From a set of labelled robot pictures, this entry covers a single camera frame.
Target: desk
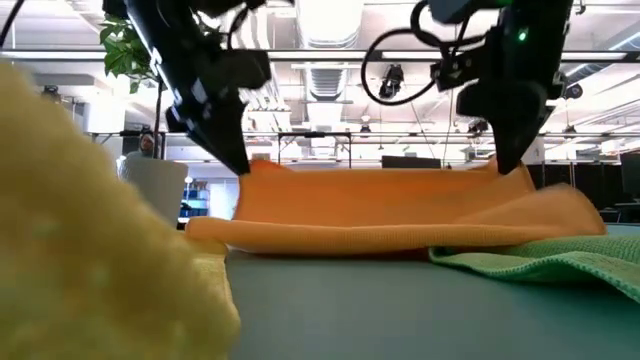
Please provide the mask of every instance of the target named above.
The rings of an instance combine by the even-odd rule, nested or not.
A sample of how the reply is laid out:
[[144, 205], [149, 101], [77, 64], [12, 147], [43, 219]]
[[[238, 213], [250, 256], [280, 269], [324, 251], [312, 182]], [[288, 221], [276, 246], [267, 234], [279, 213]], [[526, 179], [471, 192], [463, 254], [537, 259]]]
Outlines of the desk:
[[241, 252], [229, 254], [227, 272], [242, 318], [230, 360], [602, 360], [640, 353], [640, 304], [606, 286], [514, 284], [421, 261]]
[[600, 217], [605, 223], [619, 223], [620, 222], [620, 210], [618, 209], [603, 209], [598, 210]]
[[633, 203], [618, 203], [615, 204], [615, 208], [620, 211], [620, 218], [618, 222], [621, 223], [632, 223], [634, 222], [634, 216], [632, 213], [638, 212], [640, 213], [640, 202]]

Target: black cable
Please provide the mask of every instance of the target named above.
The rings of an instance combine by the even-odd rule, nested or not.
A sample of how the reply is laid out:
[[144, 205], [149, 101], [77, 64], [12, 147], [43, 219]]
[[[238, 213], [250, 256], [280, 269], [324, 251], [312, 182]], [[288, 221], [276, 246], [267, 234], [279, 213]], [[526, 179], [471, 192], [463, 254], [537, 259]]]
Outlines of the black cable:
[[427, 138], [427, 133], [424, 132], [424, 126], [422, 126], [422, 121], [420, 120], [420, 116], [418, 115], [418, 112], [416, 111], [416, 107], [413, 105], [413, 103], [411, 103], [411, 110], [413, 110], [413, 116], [416, 117], [416, 122], [420, 126], [420, 132], [424, 137], [424, 143], [427, 144], [427, 146], [429, 147], [429, 151], [431, 151], [431, 156], [435, 159], [436, 154], [434, 154], [433, 148], [431, 147], [431, 144], [429, 144], [429, 138]]
[[[457, 43], [460, 44], [462, 42], [462, 38], [464, 37], [464, 33], [467, 32], [467, 26], [469, 26], [469, 18], [466, 18], [462, 23], [462, 27], [460, 28], [460, 33], [458, 34]], [[456, 56], [458, 52], [459, 45], [453, 47], [451, 51], [451, 57]], [[449, 126], [447, 127], [447, 137], [444, 139], [444, 153], [442, 154], [442, 162], [444, 163], [447, 160], [447, 148], [449, 147], [449, 136], [451, 135], [451, 125], [453, 122], [453, 89], [451, 89], [451, 105], [449, 106]]]
[[404, 105], [404, 104], [412, 102], [413, 100], [415, 100], [415, 99], [419, 98], [420, 96], [424, 95], [427, 91], [429, 91], [433, 87], [433, 85], [435, 85], [435, 81], [432, 80], [429, 84], [427, 84], [427, 86], [422, 88], [422, 90], [420, 90], [417, 93], [409, 96], [406, 99], [397, 100], [397, 101], [382, 100], [382, 99], [378, 98], [377, 96], [375, 96], [371, 92], [371, 88], [369, 87], [369, 84], [367, 83], [367, 65], [369, 65], [369, 60], [371, 59], [371, 55], [376, 50], [378, 45], [380, 45], [380, 43], [382, 43], [386, 39], [388, 39], [388, 38], [390, 38], [392, 36], [396, 36], [396, 35], [407, 35], [407, 34], [413, 34], [411, 29], [408, 29], [408, 28], [395, 29], [395, 30], [387, 31], [386, 33], [380, 35], [380, 37], [378, 37], [373, 42], [373, 44], [371, 44], [371, 46], [369, 47], [369, 50], [367, 50], [367, 53], [364, 55], [364, 59], [362, 60], [362, 67], [360, 68], [360, 81], [362, 82], [362, 89], [371, 98], [371, 100], [377, 102], [380, 105], [385, 105], [385, 106]]
[[7, 40], [7, 36], [11, 30], [11, 25], [13, 25], [13, 22], [16, 20], [16, 16], [18, 16], [18, 12], [24, 4], [24, 1], [25, 0], [17, 0], [15, 5], [13, 5], [13, 9], [11, 9], [9, 16], [7, 17], [7, 21], [5, 21], [4, 26], [2, 27], [2, 33], [0, 33], [0, 49], [4, 48], [4, 42]]
[[[367, 53], [365, 54], [364, 59], [362, 61], [362, 67], [360, 68], [360, 81], [362, 82], [362, 88], [364, 92], [369, 96], [369, 98], [371, 98], [371, 100], [375, 101], [376, 103], [380, 105], [385, 105], [385, 106], [404, 105], [424, 95], [427, 91], [429, 91], [435, 85], [435, 81], [432, 80], [429, 84], [427, 84], [427, 86], [422, 88], [422, 90], [418, 91], [416, 94], [406, 99], [398, 100], [398, 101], [386, 101], [375, 96], [373, 92], [371, 92], [371, 88], [367, 83], [367, 66], [369, 65], [371, 55], [376, 50], [378, 45], [380, 45], [380, 43], [382, 43], [384, 40], [396, 35], [414, 35], [423, 44], [427, 46], [435, 47], [438, 50], [440, 50], [443, 66], [446, 66], [447, 62], [450, 61], [451, 58], [455, 56], [455, 54], [458, 52], [458, 49], [460, 47], [477, 44], [482, 40], [484, 40], [485, 38], [484, 35], [474, 36], [467, 39], [463, 38], [464, 33], [467, 30], [467, 26], [469, 25], [469, 19], [466, 19], [463, 22], [459, 36], [457, 37], [457, 39], [453, 41], [442, 41], [433, 33], [422, 30], [420, 28], [420, 15], [422, 14], [422, 11], [427, 7], [428, 4], [429, 4], [428, 0], [422, 0], [413, 7], [413, 10], [411, 11], [410, 28], [402, 28], [402, 29], [387, 31], [386, 33], [380, 35], [367, 50]], [[453, 47], [453, 51], [450, 53], [449, 48], [451, 47]]]
[[231, 27], [229, 28], [229, 33], [227, 34], [227, 50], [233, 50], [233, 44], [231, 40], [233, 40], [233, 35], [236, 33], [236, 31], [240, 30], [240, 27], [247, 19], [247, 15], [249, 15], [249, 7], [245, 6], [233, 18]]

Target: potted plant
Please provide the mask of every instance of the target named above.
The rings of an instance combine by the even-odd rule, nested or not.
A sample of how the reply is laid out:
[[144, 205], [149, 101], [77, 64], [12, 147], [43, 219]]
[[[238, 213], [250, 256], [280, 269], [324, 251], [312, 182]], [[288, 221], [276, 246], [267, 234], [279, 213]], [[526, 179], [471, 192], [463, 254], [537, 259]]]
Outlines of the potted plant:
[[[196, 14], [196, 19], [200, 30], [210, 41], [220, 43], [224, 40], [225, 36], [219, 29], [206, 25], [198, 14]], [[131, 94], [137, 93], [140, 85], [145, 82], [156, 82], [158, 84], [153, 129], [154, 139], [157, 140], [160, 128], [160, 111], [162, 110], [162, 91], [166, 87], [163, 85], [162, 79], [154, 75], [151, 70], [151, 57], [129, 20], [105, 15], [105, 21], [101, 25], [103, 29], [100, 31], [100, 44], [104, 46], [107, 52], [104, 58], [105, 75], [127, 76], [131, 80], [129, 88]], [[157, 146], [154, 148], [153, 157], [158, 157]]]
[[[222, 41], [222, 34], [217, 29], [206, 26], [202, 20], [199, 21], [199, 25], [209, 38], [213, 36], [215, 40]], [[131, 94], [138, 92], [144, 82], [158, 84], [153, 131], [154, 139], [157, 141], [164, 90], [162, 79], [156, 77], [151, 70], [151, 57], [128, 20], [107, 15], [102, 26], [104, 28], [100, 32], [100, 43], [107, 52], [104, 58], [105, 74], [127, 76], [131, 79]], [[181, 163], [159, 160], [157, 146], [154, 146], [153, 154], [153, 159], [127, 157], [121, 162], [118, 175], [124, 181], [135, 185], [159, 214], [175, 224], [188, 167]]]

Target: green cloth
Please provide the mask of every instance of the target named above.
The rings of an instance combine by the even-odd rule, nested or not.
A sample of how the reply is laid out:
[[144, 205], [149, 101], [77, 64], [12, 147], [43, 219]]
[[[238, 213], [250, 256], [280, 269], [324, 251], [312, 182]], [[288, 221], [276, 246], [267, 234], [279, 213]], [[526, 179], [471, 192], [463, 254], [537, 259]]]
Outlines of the green cloth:
[[430, 249], [435, 264], [519, 282], [584, 283], [603, 280], [640, 303], [640, 235], [582, 236], [455, 253]]

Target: orange towel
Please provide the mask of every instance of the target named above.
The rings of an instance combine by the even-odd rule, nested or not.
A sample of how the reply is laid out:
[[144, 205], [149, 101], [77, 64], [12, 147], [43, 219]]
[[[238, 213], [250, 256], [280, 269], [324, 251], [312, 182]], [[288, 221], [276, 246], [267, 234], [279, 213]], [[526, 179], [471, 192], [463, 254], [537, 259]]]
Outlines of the orange towel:
[[257, 161], [240, 178], [233, 221], [195, 218], [196, 243], [265, 254], [380, 254], [430, 246], [505, 246], [606, 232], [578, 191], [536, 192], [526, 167], [295, 172]]

